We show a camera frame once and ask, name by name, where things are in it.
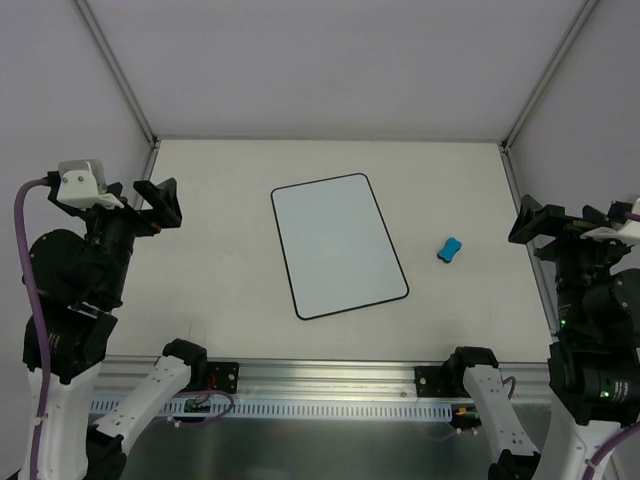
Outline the blue whiteboard eraser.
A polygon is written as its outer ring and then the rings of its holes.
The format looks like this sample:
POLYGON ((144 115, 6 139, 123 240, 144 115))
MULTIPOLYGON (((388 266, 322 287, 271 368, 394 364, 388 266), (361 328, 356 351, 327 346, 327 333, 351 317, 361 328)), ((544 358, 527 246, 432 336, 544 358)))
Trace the blue whiteboard eraser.
POLYGON ((454 237, 449 237, 437 252, 437 258, 449 264, 462 248, 462 242, 454 237))

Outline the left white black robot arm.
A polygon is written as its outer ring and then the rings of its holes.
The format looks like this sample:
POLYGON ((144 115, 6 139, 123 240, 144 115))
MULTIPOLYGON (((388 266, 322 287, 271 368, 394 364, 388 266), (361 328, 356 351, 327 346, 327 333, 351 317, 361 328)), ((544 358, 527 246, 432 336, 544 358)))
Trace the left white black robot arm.
POLYGON ((57 229, 29 242, 25 199, 36 186, 62 204, 75 174, 51 172, 23 184, 14 200, 14 228, 22 280, 31 306, 23 361, 32 413, 20 479, 117 479, 127 456, 161 408, 182 390, 208 379, 205 348, 183 339, 169 342, 152 371, 110 414, 91 421, 93 389, 117 320, 135 241, 181 225, 177 183, 139 180, 145 200, 133 208, 120 184, 90 184, 90 196, 64 206, 80 218, 84 235, 57 229))

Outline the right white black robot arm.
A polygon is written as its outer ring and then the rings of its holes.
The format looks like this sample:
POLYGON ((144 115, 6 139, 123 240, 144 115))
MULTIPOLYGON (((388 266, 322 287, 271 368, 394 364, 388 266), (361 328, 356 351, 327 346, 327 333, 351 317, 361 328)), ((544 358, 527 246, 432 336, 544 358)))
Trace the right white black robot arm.
POLYGON ((557 329, 547 369, 551 423, 538 449, 522 428, 488 348, 458 347, 444 365, 468 396, 489 441, 490 479, 600 479, 617 446, 639 431, 639 271, 612 267, 639 243, 639 202, 589 205, 571 216, 521 199, 514 244, 539 236, 535 256, 555 267, 557 329))

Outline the small black-framed whiteboard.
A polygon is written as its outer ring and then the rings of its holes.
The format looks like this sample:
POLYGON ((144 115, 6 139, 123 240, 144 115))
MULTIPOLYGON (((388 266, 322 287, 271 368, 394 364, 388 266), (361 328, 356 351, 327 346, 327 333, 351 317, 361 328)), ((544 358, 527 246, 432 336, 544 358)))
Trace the small black-framed whiteboard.
POLYGON ((409 283, 365 174, 282 186, 270 199, 300 320, 409 295, 409 283))

